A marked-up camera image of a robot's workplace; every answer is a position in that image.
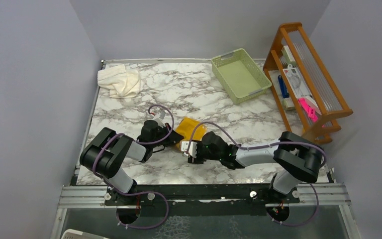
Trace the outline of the brown yellow bear towel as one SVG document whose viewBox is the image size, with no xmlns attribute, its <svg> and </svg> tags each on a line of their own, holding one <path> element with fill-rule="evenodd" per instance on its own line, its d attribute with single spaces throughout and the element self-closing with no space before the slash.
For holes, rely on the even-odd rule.
<svg viewBox="0 0 382 239">
<path fill-rule="evenodd" d="M 184 117 L 181 122 L 179 123 L 179 125 L 176 127 L 175 129 L 175 132 L 178 133 L 179 135 L 183 136 L 183 140 L 185 141 L 189 141 L 191 135 L 192 135 L 192 132 L 194 130 L 194 128 L 199 124 L 200 122 L 197 121 L 197 120 L 194 120 L 194 119 L 191 119 L 191 118 L 188 118 L 188 117 Z M 204 125 L 200 125 L 194 135 L 193 135 L 193 140 L 201 140 L 202 137 L 206 134 L 207 132 L 207 127 L 204 126 Z M 181 150 L 181 143 L 182 141 L 181 140 L 180 142 L 178 142 L 176 144 L 176 148 L 177 150 Z"/>
</svg>

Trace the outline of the cream white towel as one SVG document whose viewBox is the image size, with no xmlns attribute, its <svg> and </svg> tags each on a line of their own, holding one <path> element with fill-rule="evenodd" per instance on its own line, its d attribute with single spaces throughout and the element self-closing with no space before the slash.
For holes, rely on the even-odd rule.
<svg viewBox="0 0 382 239">
<path fill-rule="evenodd" d="M 120 64 L 98 71 L 97 84 L 109 91 L 110 98 L 134 98 L 141 91 L 141 75 L 137 70 Z"/>
</svg>

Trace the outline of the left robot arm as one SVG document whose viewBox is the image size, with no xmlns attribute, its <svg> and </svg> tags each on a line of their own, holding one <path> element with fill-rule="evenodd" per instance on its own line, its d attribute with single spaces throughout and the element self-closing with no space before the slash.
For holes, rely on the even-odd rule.
<svg viewBox="0 0 382 239">
<path fill-rule="evenodd" d="M 154 148 L 174 146 L 183 139 L 168 123 L 156 120 L 145 121 L 137 139 L 105 127 L 85 147 L 80 164 L 118 190 L 118 199 L 128 205 L 136 200 L 137 192 L 136 181 L 122 169 L 124 160 L 145 163 L 155 153 Z"/>
</svg>

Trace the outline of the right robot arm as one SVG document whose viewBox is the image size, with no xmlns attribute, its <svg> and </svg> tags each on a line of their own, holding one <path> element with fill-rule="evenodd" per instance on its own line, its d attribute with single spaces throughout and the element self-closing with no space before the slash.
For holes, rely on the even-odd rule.
<svg viewBox="0 0 382 239">
<path fill-rule="evenodd" d="M 220 136 L 208 132 L 201 140 L 183 141 L 181 151 L 189 163 L 215 160 L 232 170 L 255 164 L 279 164 L 282 171 L 272 178 L 267 189 L 268 198 L 275 203 L 284 199 L 299 183 L 315 183 L 325 158 L 320 146 L 290 131 L 283 132 L 277 142 L 249 146 L 227 144 Z"/>
</svg>

